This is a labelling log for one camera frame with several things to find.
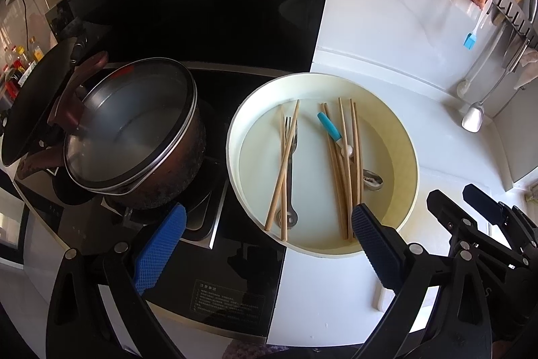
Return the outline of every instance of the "blue silicone brush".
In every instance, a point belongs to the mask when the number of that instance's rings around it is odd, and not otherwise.
[[[480,13],[480,17],[478,17],[478,22],[476,22],[476,26],[474,27],[474,30],[467,35],[467,38],[465,39],[465,42],[463,45],[471,50],[476,43],[476,33],[478,32],[478,28],[480,28],[483,25],[484,19],[486,17],[486,14],[488,14],[488,10],[490,8],[490,2],[488,2],[484,9]]]

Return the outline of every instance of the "metal fork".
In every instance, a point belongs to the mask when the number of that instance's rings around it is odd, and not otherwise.
[[[286,133],[286,136],[288,135],[290,131],[290,126],[292,124],[292,119],[289,117],[286,117],[286,121],[284,123],[284,133]],[[297,221],[299,219],[297,212],[292,206],[292,173],[293,173],[293,153],[297,149],[297,126],[298,123],[295,124],[295,133],[292,138],[292,147],[290,149],[290,157],[288,158],[288,169],[287,169],[287,176],[286,176],[286,197],[288,199],[288,229],[292,228],[295,224],[297,224]],[[276,223],[280,224],[280,211],[276,213]]]

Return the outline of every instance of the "pan handle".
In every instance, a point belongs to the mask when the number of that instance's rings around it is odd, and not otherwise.
[[[102,51],[91,56],[75,68],[66,88],[55,101],[52,110],[50,110],[47,120],[49,125],[57,123],[67,134],[71,134],[76,130],[84,113],[84,104],[77,98],[75,91],[85,81],[103,69],[107,62],[108,53]]]
[[[43,151],[39,151],[19,162],[17,177],[20,180],[44,169],[52,169],[64,166],[64,144],[56,145]]]

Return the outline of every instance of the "wooden chopstick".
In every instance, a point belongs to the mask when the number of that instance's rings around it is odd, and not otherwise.
[[[359,154],[359,130],[356,108],[353,105],[353,100],[349,100],[349,107],[351,109],[351,126],[353,127],[353,158],[355,161],[355,182],[357,186],[353,191],[353,206],[358,206],[362,197],[362,178],[360,177],[360,170],[362,169],[362,163]]]
[[[282,161],[280,163],[280,170],[278,172],[278,178],[276,179],[276,185],[273,191],[273,197],[271,198],[271,205],[269,206],[269,212],[267,213],[267,220],[265,221],[265,231],[271,230],[273,225],[274,216],[276,213],[276,206],[278,203],[278,198],[280,196],[280,189],[282,187],[282,182],[284,181],[284,174],[286,173],[286,168],[288,166],[288,157],[290,156],[290,150],[292,149],[292,139],[295,134],[295,125],[297,125],[297,117],[299,115],[299,100],[295,104],[295,111],[293,112],[292,125],[290,127],[290,132],[286,137],[286,148],[284,149],[284,154],[282,155]]]
[[[286,151],[286,126],[284,125],[284,115],[280,118],[280,150],[282,156]],[[286,169],[284,170],[284,181],[287,179],[288,164],[286,162]],[[280,240],[282,242],[288,241],[288,192],[287,185],[284,183],[280,188]]]
[[[359,162],[359,178],[360,178],[360,196],[359,203],[364,202],[364,163],[362,161],[362,144],[360,142],[360,130],[359,130],[359,112],[357,111],[357,103],[353,103],[353,113],[355,114],[355,125],[357,126],[357,146],[358,152],[355,152],[357,160]]]
[[[348,145],[348,133],[345,129],[345,116],[344,107],[342,106],[342,99],[338,98],[338,106],[340,107],[340,118],[342,120],[342,141],[345,145]],[[353,199],[351,196],[351,168],[349,164],[349,156],[344,153],[344,171],[345,171],[345,195],[348,200],[348,239],[353,238],[353,229],[351,228],[351,213],[353,210]]]
[[[322,110],[325,115],[330,119],[329,115],[329,106],[327,103],[322,104]],[[327,142],[329,144],[329,154],[331,157],[331,165],[333,168],[333,179],[336,188],[336,197],[338,202],[338,224],[340,225],[340,235],[342,239],[348,238],[348,213],[345,204],[344,189],[342,187],[342,174],[340,167],[338,166],[337,154],[340,154],[339,147],[334,142],[333,138],[330,137],[329,133],[327,134]]]

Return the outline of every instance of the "glass pot lid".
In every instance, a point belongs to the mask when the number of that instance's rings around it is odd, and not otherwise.
[[[66,138],[67,170],[89,190],[112,190],[146,175],[181,139],[196,85],[182,64],[146,59],[108,75],[83,103],[80,124]]]

